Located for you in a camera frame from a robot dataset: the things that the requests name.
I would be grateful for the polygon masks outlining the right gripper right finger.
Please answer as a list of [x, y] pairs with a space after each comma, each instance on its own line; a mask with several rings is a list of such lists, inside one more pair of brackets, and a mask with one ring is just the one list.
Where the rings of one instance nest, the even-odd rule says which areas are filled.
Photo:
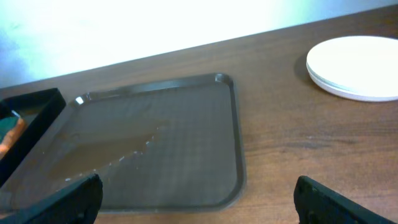
[[304, 175], [297, 179], [294, 204], [300, 224], [395, 224]]

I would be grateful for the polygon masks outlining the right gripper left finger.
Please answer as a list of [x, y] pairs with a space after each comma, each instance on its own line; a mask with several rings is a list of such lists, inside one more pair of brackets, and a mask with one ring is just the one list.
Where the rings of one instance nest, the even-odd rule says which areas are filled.
[[60, 189], [38, 203], [1, 219], [1, 224], [94, 223], [103, 200], [98, 174]]

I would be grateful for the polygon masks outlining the green and orange sponge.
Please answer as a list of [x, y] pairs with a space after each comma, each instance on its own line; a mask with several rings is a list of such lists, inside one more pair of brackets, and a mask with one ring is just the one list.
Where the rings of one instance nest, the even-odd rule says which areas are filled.
[[1, 119], [1, 159], [22, 136], [27, 123], [19, 117], [7, 117]]

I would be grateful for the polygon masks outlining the white plate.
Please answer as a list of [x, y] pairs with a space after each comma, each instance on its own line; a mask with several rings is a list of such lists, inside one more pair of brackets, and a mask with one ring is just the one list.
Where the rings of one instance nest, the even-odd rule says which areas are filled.
[[341, 86], [341, 85], [337, 85], [336, 83], [333, 83], [333, 82], [330, 82], [330, 81], [328, 81], [328, 80], [326, 80], [325, 78], [322, 78], [321, 76], [319, 76], [323, 81], [326, 81], [328, 84], [331, 84], [331, 85], [333, 85], [333, 86], [337, 86], [337, 87], [340, 87], [340, 88], [342, 88], [342, 89], [344, 89], [344, 90], [349, 90], [349, 91], [353, 91], [353, 92], [356, 92], [356, 93], [362, 93], [362, 94], [366, 94], [366, 95], [370, 95], [370, 96], [390, 96], [390, 95], [382, 95], [382, 94], [380, 94], [380, 93], [372, 93], [372, 92], [369, 92], [369, 93], [366, 93], [365, 91], [357, 91], [357, 90], [350, 90], [348, 87], [346, 87], [346, 86]]
[[397, 39], [354, 35], [326, 40], [309, 50], [310, 68], [350, 90], [397, 93]]

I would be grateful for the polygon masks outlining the pale plate top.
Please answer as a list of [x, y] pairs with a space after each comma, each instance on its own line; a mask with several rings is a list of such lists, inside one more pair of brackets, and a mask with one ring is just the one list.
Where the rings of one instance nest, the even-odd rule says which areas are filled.
[[326, 81], [323, 81], [306, 63], [306, 68], [308, 74], [312, 81], [318, 85], [321, 89], [331, 93], [332, 95], [336, 95], [342, 98], [347, 98], [355, 101], [366, 101], [366, 102], [385, 102], [385, 101], [396, 101], [397, 96], [370, 96], [362, 93], [356, 93], [349, 90], [344, 90], [340, 87], [333, 86], [328, 84]]

